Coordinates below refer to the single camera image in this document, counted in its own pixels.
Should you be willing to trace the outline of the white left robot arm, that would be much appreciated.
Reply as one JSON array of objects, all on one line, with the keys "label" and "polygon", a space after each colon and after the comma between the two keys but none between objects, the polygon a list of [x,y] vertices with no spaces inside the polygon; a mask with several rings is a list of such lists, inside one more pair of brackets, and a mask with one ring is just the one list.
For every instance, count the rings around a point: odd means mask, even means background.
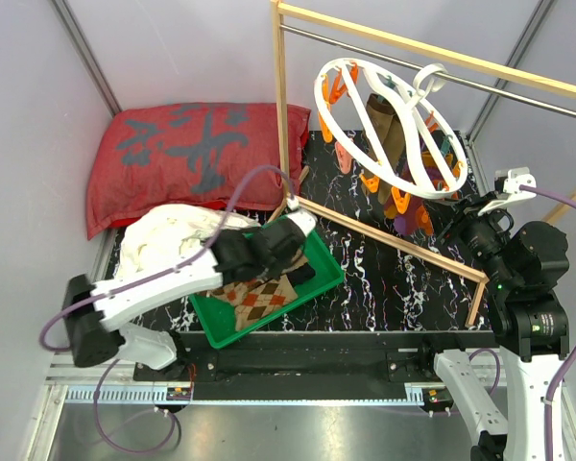
[{"label": "white left robot arm", "polygon": [[262,228],[219,230],[158,273],[89,285],[85,298],[65,316],[75,366],[122,359],[157,370],[169,380],[181,378],[188,357],[174,337],[136,325],[133,319],[180,296],[277,278],[316,225],[311,212],[298,209]]}]

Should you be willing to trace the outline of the white round clip hanger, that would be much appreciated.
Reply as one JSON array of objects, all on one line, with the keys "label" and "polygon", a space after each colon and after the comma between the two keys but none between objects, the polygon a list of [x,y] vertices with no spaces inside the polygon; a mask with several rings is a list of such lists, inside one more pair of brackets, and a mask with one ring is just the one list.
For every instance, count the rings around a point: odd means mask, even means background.
[{"label": "white round clip hanger", "polygon": [[[349,74],[353,67],[365,77],[369,87],[389,102],[395,110],[403,130],[407,164],[412,180],[406,181],[401,178],[388,160],[379,136],[375,133],[372,121],[367,115],[365,103],[356,83]],[[327,73],[330,71],[336,71],[337,76],[345,84],[348,97],[361,120],[375,158],[370,158],[358,148],[331,114],[330,95],[325,90],[328,86]],[[458,192],[468,176],[467,157],[458,137],[442,114],[427,100],[429,93],[437,92],[444,86],[441,76],[445,73],[446,69],[442,64],[428,64],[416,74],[412,83],[407,83],[373,62],[339,58],[327,62],[316,77],[314,99],[323,127],[363,168],[403,192],[423,199],[441,200]],[[445,154],[433,139],[419,109],[424,109],[447,136],[456,157],[457,172],[448,166]]]}]

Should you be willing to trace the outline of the orange clothes clip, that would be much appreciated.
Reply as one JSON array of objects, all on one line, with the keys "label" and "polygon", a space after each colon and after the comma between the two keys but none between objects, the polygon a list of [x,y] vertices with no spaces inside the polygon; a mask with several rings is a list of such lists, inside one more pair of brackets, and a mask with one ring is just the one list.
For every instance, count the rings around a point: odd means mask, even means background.
[{"label": "orange clothes clip", "polygon": [[398,214],[404,214],[411,200],[411,195],[408,192],[402,192],[399,188],[391,187],[391,198],[393,204],[388,208],[390,217],[395,218]]}]

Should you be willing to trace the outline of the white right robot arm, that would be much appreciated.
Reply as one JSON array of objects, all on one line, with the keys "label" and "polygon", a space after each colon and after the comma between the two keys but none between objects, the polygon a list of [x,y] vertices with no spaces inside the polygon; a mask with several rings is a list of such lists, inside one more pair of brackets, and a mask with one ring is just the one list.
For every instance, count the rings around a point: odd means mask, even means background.
[{"label": "white right robot arm", "polygon": [[507,382],[500,414],[457,349],[417,356],[428,380],[441,379],[468,428],[472,460],[562,460],[563,407],[557,378],[569,355],[569,323],[554,292],[567,272],[567,239],[531,221],[503,229],[504,209],[487,211],[494,193],[427,205],[439,243],[463,243],[486,274],[488,318]]}]

